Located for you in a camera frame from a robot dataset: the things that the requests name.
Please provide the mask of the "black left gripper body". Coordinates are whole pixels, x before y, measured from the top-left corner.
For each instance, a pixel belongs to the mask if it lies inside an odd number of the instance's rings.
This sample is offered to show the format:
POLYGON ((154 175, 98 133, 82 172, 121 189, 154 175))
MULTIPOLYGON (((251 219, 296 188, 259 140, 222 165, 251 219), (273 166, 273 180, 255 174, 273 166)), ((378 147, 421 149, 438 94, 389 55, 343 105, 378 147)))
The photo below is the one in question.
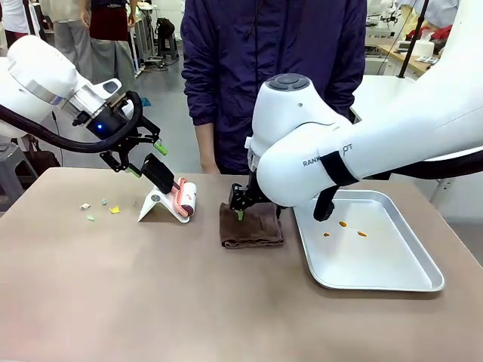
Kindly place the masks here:
POLYGON ((87 124, 86 129, 100 141, 107 143, 111 149, 116 147, 135 128, 131 121, 134 110, 135 107, 131 100, 123 100, 113 108, 105 106, 87 124))

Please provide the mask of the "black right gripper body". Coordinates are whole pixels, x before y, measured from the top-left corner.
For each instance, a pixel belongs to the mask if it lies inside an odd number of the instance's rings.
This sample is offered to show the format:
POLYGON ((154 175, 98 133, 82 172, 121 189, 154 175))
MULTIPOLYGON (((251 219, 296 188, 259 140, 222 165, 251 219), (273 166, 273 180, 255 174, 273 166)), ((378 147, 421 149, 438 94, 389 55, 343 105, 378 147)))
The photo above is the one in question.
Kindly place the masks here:
POLYGON ((250 172, 245 190, 245 206, 251 207, 259 203, 266 203, 266 196, 263 194, 258 184, 257 173, 250 172))

